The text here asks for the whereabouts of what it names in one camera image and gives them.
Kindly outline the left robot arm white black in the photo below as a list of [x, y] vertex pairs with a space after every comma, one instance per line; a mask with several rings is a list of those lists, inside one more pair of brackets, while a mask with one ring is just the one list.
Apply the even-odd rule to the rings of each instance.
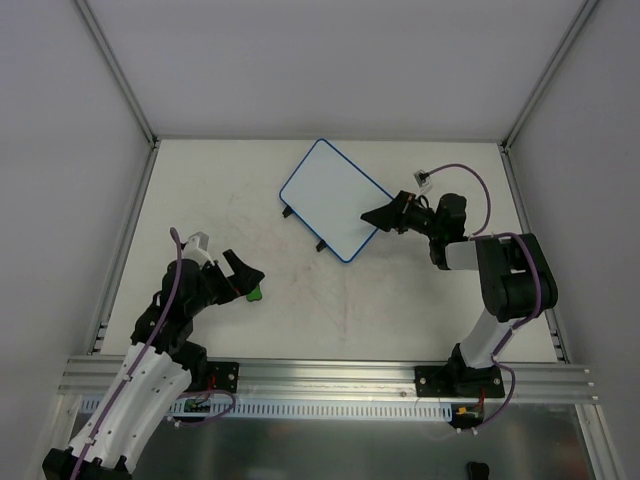
[[136, 321], [131, 345], [97, 409], [67, 447], [45, 456], [46, 478], [132, 478], [170, 406], [183, 393], [203, 393], [210, 369], [206, 349], [188, 339], [194, 318], [253, 293], [265, 278], [232, 250], [223, 256], [231, 275], [203, 250], [180, 246]]

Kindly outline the green bone-shaped eraser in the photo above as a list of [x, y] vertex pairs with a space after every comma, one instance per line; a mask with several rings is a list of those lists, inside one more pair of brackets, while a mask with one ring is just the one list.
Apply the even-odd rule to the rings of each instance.
[[257, 302], [261, 301], [263, 298], [263, 294], [260, 286], [256, 286], [250, 293], [245, 296], [248, 302]]

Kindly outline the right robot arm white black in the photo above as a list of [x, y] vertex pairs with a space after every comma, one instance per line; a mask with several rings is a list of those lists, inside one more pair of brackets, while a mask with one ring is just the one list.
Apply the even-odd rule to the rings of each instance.
[[475, 271], [483, 310], [469, 335], [438, 368], [414, 369], [420, 398], [502, 398], [498, 358], [524, 325], [554, 307], [558, 288], [533, 234], [465, 234], [465, 197], [448, 193], [431, 208], [401, 191], [388, 204], [362, 214], [363, 221], [399, 234], [415, 231], [429, 240], [432, 263], [443, 271]]

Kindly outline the blue framed whiteboard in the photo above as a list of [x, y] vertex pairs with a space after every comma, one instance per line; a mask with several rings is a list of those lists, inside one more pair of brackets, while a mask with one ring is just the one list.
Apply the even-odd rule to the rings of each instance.
[[318, 139], [279, 198], [341, 262], [350, 263], [377, 232], [361, 215], [393, 196], [333, 144]]

